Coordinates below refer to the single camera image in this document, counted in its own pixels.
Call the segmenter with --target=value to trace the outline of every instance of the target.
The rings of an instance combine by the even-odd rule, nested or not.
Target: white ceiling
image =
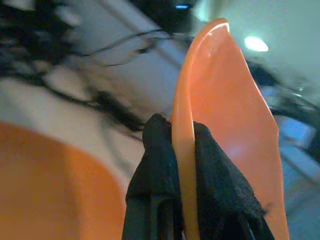
[[[262,64],[280,81],[320,104],[320,1],[200,0],[194,14],[201,20],[223,17],[249,60]],[[254,52],[244,39],[257,36],[268,52]]]

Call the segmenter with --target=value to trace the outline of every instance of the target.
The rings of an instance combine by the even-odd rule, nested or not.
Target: orange surface
[[[120,240],[124,193],[91,156],[0,123],[0,239]]]
[[[209,23],[194,39],[177,83],[172,144],[178,160],[188,240],[199,240],[193,121],[212,136],[251,184],[268,210],[277,240],[288,240],[278,127],[229,33],[225,19]]]

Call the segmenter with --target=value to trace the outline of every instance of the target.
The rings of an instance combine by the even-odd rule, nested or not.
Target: black fabric
[[[265,211],[246,178],[205,125],[195,122],[194,133],[201,240],[273,240],[264,220]],[[177,160],[171,144],[171,125],[161,115],[155,114],[145,124],[143,144],[145,153],[126,195],[127,204],[130,203],[127,213],[132,212],[128,208],[135,207],[132,199],[170,196],[176,209],[175,223],[181,232],[183,218]],[[139,220],[148,224],[146,219]]]
[[[195,122],[194,134],[201,240],[232,239],[230,233],[237,233],[234,230],[241,224],[239,216],[244,216],[254,230],[262,231],[266,212],[247,179],[213,139],[205,125]]]

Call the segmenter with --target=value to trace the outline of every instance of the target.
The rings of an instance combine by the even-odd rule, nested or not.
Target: black object
[[[194,132],[201,240],[274,240],[246,178],[206,126],[195,122]],[[178,166],[171,126],[161,115],[145,124],[143,144],[145,153],[127,190],[122,240],[180,240],[184,223]]]
[[[106,91],[97,93],[96,103],[100,105],[104,112],[111,116],[119,123],[125,125],[132,132],[141,131],[144,123],[133,113],[123,106],[118,100]]]
[[[138,9],[169,34],[191,30],[191,8],[197,0],[130,0]]]

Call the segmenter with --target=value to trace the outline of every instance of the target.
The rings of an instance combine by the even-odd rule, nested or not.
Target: black mesh fabric
[[[201,240],[273,240],[264,219],[265,211],[246,178],[213,139],[205,125],[195,122],[194,133]],[[139,210],[131,211],[132,209],[128,208],[137,210],[134,203],[136,200],[152,196],[170,196],[174,199],[174,217],[175,223],[178,224],[176,230],[181,231],[183,218],[178,166],[171,144],[171,125],[161,115],[155,114],[145,124],[143,144],[145,153],[126,195],[124,231],[138,229],[132,225],[133,220],[127,213],[135,212],[138,216]],[[134,217],[134,221],[148,224],[147,219]]]

